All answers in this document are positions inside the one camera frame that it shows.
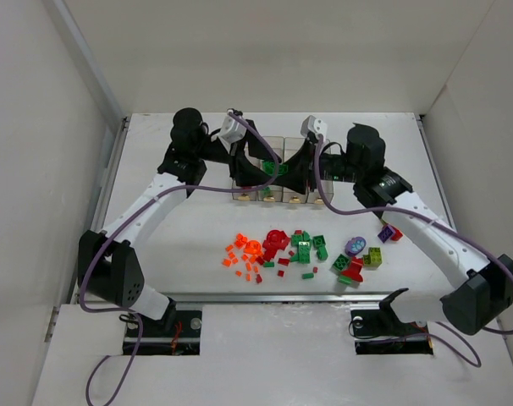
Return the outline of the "tall green lego stack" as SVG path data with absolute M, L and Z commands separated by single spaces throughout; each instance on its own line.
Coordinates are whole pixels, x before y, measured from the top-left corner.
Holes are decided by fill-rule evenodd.
M 289 170 L 290 170 L 290 167 L 287 164 L 282 163 L 279 165 L 278 175 L 283 176 L 283 175 L 287 174 L 289 172 Z

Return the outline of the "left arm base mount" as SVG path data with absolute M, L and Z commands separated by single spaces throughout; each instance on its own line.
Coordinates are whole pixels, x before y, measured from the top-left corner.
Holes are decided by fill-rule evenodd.
M 141 356 L 197 356 L 201 351 L 202 308 L 182 307 L 167 323 L 144 316 L 136 350 Z

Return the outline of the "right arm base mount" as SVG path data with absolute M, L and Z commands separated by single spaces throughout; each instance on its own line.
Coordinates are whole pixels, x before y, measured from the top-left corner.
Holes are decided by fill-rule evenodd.
M 433 355 L 426 326 L 403 323 L 379 309 L 352 309 L 350 316 L 357 355 Z

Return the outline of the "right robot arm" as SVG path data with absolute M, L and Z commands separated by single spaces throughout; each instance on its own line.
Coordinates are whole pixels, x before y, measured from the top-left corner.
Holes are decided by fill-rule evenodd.
M 310 189 L 323 182 L 353 185 L 361 204 L 357 213 L 373 213 L 399 229 L 447 278 L 451 290 L 440 296 L 418 296 L 407 288 L 394 291 L 383 305 L 396 320 L 447 321 L 474 335 L 513 303 L 513 260 L 497 257 L 480 244 L 459 235 L 422 201 L 412 185 L 385 165 L 386 145 L 379 132 L 357 123 L 347 133 L 338 154 L 328 154 L 328 126 L 308 116 L 301 125 L 304 144 L 296 154 L 302 167 L 289 162 L 286 178 L 303 179 Z M 507 330 L 513 335 L 513 328 Z

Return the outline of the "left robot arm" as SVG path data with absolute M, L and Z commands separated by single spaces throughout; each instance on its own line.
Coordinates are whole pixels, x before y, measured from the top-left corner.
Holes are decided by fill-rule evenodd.
M 137 250 L 174 208 L 193 191 L 205 189 L 201 180 L 208 161 L 233 163 L 234 147 L 247 133 L 266 152 L 272 150 L 240 111 L 229 109 L 214 132 L 195 108 L 175 113 L 171 143 L 144 192 L 115 221 L 80 237 L 77 266 L 82 310 L 93 311 L 84 301 L 86 294 L 93 294 L 105 300 L 111 311 L 132 312 L 152 321 L 169 317 L 174 301 L 146 283 Z

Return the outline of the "red round lego piece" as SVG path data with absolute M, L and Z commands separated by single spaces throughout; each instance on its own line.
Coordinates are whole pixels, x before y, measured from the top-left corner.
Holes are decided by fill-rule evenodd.
M 265 238 L 262 246 L 265 250 L 285 250 L 290 243 L 290 237 L 283 230 L 273 229 Z

